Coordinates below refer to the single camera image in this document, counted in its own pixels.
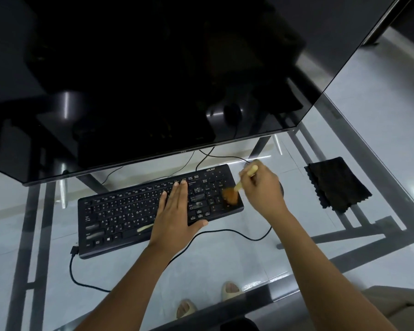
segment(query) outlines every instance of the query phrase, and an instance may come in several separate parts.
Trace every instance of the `glass tabletop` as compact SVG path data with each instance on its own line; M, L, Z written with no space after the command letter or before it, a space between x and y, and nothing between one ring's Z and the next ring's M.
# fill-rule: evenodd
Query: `glass tabletop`
M400 203L390 204L384 190L397 182L373 181L371 167L359 159L356 146L341 135L344 128L332 124L334 111L328 117L322 109L322 105L312 108L295 131L271 136L258 158L278 175L289 210L326 256L346 272L414 242L414 221L401 215L404 209L408 211L407 217L414 218L414 202L407 194L405 199L394 191ZM212 154L248 158L256 142L257 139L250 139L217 146ZM114 172L105 186L116 190L166 176L183 167L191 155L187 152L125 166ZM339 156L373 195L345 214L323 209L304 169L310 162ZM203 158L202 153L195 151L178 174L194 171ZM199 168L220 164L228 164L235 181L239 180L238 172L244 162L236 158L209 157ZM94 177L103 181L112 171L97 172ZM77 200L94 193L78 179L70 178L68 206L62 209L58 186L53 186L55 183L24 188L0 174L0 330L10 323L9 319L20 321L22 330L29 326L55 330L87 314L106 295L75 285L68 268L71 247L78 241ZM228 228L252 239L262 237L269 224L250 206L245 194L240 195L244 203L242 212L214 220L202 230ZM25 222L30 216L33 227ZM219 303L226 281L233 281L246 292L291 275L287 256L279 244L274 231L258 242L232 232L199 236L162 274L141 330L174 321L183 299L190 299L199 310ZM75 257L74 277L81 283L112 289L146 246L144 242L86 260ZM29 268L27 280L19 277L25 267ZM23 304L20 313L16 302Z

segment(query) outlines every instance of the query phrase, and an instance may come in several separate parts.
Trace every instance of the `glass desk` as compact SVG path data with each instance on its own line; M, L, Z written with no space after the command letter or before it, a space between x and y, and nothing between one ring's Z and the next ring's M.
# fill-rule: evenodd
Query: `glass desk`
M257 141L217 146L212 154L247 158ZM125 166L105 186L115 190L171 174L191 155ZM322 209L304 170L309 162L338 156L373 195L345 214ZM181 173L194 171L203 157L196 151ZM325 96L296 130L271 136L258 158L278 175L289 210L342 272L414 243L414 201ZM224 163L238 181L243 162L237 159L210 157L200 168ZM94 177L103 181L111 171ZM77 200L93 192L77 179L68 187L69 204L62 209L55 183L24 188L0 175L0 330L72 330L106 295L77 286L69 277L70 250L78 240ZM204 230L231 228L251 238L263 236L268 223L243 192L241 197L244 211L214 220ZM144 242L87 260L76 257L74 277L111 289L146 246ZM220 303L225 281L245 292L227 306ZM184 329L184 323L197 320L221 322L232 311L249 313L292 293L298 293L297 284L273 231L259 242L231 232L206 234L164 271L141 329ZM187 298L199 312L175 322L177 306ZM218 314L221 309L227 314Z

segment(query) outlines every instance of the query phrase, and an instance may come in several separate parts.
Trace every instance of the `cleaning brush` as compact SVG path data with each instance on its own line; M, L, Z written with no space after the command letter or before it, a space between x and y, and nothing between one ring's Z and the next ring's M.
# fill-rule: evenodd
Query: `cleaning brush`
M248 171L247 171L247 175L249 177L252 177L256 171L258 170L258 166L253 165ZM238 191L242 188L242 182L239 181L236 186L234 186L233 188L224 188L222 190L222 197L224 198L224 200L226 200L226 202L228 204L231 205L236 205L237 204L237 200L238 200Z

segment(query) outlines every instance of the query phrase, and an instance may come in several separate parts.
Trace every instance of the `black keyboard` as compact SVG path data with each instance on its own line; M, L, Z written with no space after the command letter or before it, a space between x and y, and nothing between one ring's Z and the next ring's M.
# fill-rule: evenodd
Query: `black keyboard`
M174 182L182 180L188 183L188 225L244 210L240 196L237 205L229 205L222 199L222 189L235 186L228 165L85 197L78 200L80 258L149 240L161 193L165 190L170 194Z

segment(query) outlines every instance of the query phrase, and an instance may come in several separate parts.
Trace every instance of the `forearm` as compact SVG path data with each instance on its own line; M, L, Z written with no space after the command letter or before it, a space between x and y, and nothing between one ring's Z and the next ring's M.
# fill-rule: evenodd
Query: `forearm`
M328 260L290 213L270 219L318 330L395 330Z
M147 247L122 280L76 330L139 330L150 296L171 257L153 246Z

